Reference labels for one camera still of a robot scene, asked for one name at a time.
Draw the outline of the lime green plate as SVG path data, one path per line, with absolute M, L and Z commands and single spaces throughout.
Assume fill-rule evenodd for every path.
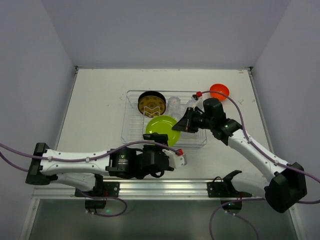
M 181 132 L 172 130 L 172 127 L 177 123 L 177 120 L 168 115 L 160 115 L 151 119 L 145 128 L 146 134 L 166 134 L 168 136 L 168 145 L 174 146 L 180 139 Z

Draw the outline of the yellow patterned plate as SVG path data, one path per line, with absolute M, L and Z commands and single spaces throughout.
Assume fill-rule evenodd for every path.
M 153 118 L 165 113 L 167 103 L 164 97 L 148 95 L 138 100 L 137 108 L 143 116 Z

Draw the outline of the orange bowl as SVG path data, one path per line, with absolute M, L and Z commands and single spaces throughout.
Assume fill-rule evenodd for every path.
M 210 96 L 218 99 L 220 102 L 224 101 L 230 95 L 228 87 L 221 83 L 213 84 L 209 90 Z

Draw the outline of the black plate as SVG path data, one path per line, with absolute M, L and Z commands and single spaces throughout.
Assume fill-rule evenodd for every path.
M 163 101 L 166 101 L 166 98 L 164 97 L 163 94 L 161 94 L 161 93 L 158 92 L 158 91 L 152 91 L 152 90 L 143 92 L 143 93 L 138 97 L 138 101 L 140 101 L 140 100 L 141 100 L 142 98 L 144 98 L 144 97 L 149 97 L 149 96 L 151 96 L 151 97 L 157 97 L 157 98 L 159 98 L 159 99 L 162 99 Z

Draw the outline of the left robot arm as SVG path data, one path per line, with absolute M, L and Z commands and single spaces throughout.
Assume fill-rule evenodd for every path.
M 35 186 L 55 182 L 101 196 L 105 176 L 142 180 L 148 175 L 160 178 L 166 171 L 173 171 L 180 157 L 178 150 L 168 146 L 168 136 L 152 133 L 143 138 L 142 148 L 127 143 L 86 153 L 56 151 L 46 143 L 37 143 L 25 182 Z

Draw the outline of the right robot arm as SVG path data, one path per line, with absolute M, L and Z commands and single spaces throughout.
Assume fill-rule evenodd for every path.
M 228 118 L 216 98 L 204 100 L 203 109 L 188 107 L 172 129 L 186 133 L 210 130 L 217 140 L 244 156 L 262 174 L 262 179 L 257 179 L 234 170 L 221 181 L 207 183 L 210 198 L 235 198 L 241 193 L 255 195 L 266 199 L 275 211 L 284 213 L 307 195 L 304 168 L 297 162 L 290 164 L 275 156 L 244 133 L 244 126 Z

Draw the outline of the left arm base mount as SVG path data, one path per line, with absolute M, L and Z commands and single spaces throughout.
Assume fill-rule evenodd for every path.
M 91 197 L 118 197 L 120 191 L 120 182 L 104 181 L 101 186 L 95 186 L 93 190 L 85 192 Z

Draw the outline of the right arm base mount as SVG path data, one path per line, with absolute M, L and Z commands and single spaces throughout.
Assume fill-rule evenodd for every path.
M 209 198 L 251 198 L 253 195 L 248 192 L 237 191 L 233 184 L 233 178 L 242 173 L 241 170 L 234 170 L 225 177 L 215 177 L 212 181 L 207 182 L 207 195 Z

